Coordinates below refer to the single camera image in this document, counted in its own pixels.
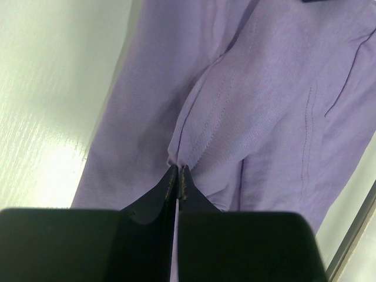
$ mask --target cloth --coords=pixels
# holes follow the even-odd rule
[[[376,129],[375,28],[372,0],[145,0],[72,207],[188,165],[222,211],[316,232]]]

